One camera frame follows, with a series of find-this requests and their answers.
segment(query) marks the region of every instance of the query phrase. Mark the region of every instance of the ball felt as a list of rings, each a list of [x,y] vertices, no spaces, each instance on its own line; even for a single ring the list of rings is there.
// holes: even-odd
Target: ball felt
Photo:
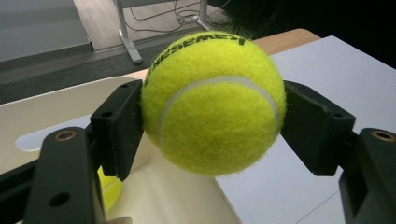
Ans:
[[[105,176],[102,167],[98,169],[98,175],[102,187],[105,210],[109,210],[120,197],[122,182],[115,176]]]
[[[154,60],[141,105],[145,131],[166,159],[217,176],[262,157],[279,134],[286,96],[281,75],[256,44],[201,32]]]

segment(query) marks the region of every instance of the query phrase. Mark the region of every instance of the yellow object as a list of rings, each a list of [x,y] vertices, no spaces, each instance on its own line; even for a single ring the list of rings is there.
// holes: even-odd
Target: yellow object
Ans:
[[[146,133],[166,159],[217,176],[262,157],[281,129],[286,96],[281,75],[257,45],[201,32],[154,60],[141,104]]]
[[[120,197],[122,182],[115,176],[105,176],[102,166],[98,170],[105,210],[110,209]]]

